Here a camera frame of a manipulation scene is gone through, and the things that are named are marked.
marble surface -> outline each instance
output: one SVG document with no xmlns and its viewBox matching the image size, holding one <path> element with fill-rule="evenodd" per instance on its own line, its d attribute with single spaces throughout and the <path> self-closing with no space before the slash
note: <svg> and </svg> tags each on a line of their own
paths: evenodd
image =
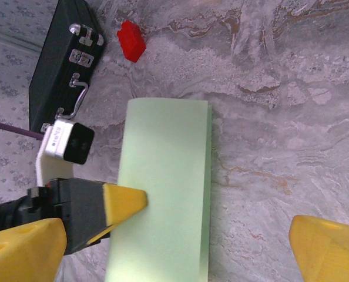
<svg viewBox="0 0 349 282">
<path fill-rule="evenodd" d="M 349 1 L 104 0 L 98 18 L 108 45 L 76 117 L 96 136 L 76 175 L 116 181 L 129 99 L 206 99 L 214 109 L 209 280 L 302 281 L 288 242 L 293 216 L 349 224 Z M 136 64 L 116 36 L 126 19 L 147 42 Z M 22 64 L 0 72 L 0 120 L 27 126 L 19 79 L 35 58 L 6 50 L 0 65 L 12 55 Z M 22 139 L 0 133 L 0 201 L 33 184 L 24 177 L 34 177 L 38 144 Z M 102 281 L 107 255 L 104 240 L 67 256 L 57 280 Z"/>
</svg>

red toy block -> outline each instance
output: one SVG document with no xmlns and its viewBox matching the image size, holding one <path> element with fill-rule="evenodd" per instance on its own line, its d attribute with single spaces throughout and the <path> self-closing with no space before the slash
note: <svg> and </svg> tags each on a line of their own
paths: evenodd
<svg viewBox="0 0 349 282">
<path fill-rule="evenodd" d="M 139 27 L 135 23 L 124 21 L 117 36 L 125 58 L 136 63 L 146 49 Z"/>
</svg>

white plastic mount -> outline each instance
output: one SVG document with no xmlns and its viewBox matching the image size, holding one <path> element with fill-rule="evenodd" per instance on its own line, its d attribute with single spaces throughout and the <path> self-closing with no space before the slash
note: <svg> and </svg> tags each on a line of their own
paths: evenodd
<svg viewBox="0 0 349 282">
<path fill-rule="evenodd" d="M 45 154 L 45 148 L 52 133 L 53 126 L 48 126 L 45 130 L 43 141 L 41 142 L 39 153 L 36 157 L 36 185 L 44 187 L 54 178 L 74 177 L 73 163 L 62 159 L 57 159 Z"/>
</svg>

yellow plastic part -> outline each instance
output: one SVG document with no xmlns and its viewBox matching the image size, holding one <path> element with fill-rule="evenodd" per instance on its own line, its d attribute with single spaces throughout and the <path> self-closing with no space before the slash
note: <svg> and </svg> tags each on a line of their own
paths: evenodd
<svg viewBox="0 0 349 282">
<path fill-rule="evenodd" d="M 111 232 L 121 222 L 147 206 L 147 194 L 143 190 L 105 183 L 103 185 L 103 194 L 106 225 L 108 228 L 90 239 L 87 242 L 88 244 Z"/>
<path fill-rule="evenodd" d="M 53 282 L 65 248 L 61 219 L 0 231 L 0 281 Z"/>
<path fill-rule="evenodd" d="M 349 282 L 349 226 L 295 216 L 290 244 L 304 282 Z"/>
</svg>

light green paper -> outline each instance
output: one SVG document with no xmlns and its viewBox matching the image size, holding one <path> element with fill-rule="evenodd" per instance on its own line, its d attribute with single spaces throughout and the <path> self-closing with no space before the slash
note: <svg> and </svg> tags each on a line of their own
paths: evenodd
<svg viewBox="0 0 349 282">
<path fill-rule="evenodd" d="M 211 107 L 164 98 L 129 102 L 118 185 L 149 205 L 110 234 L 108 282 L 206 282 Z"/>
</svg>

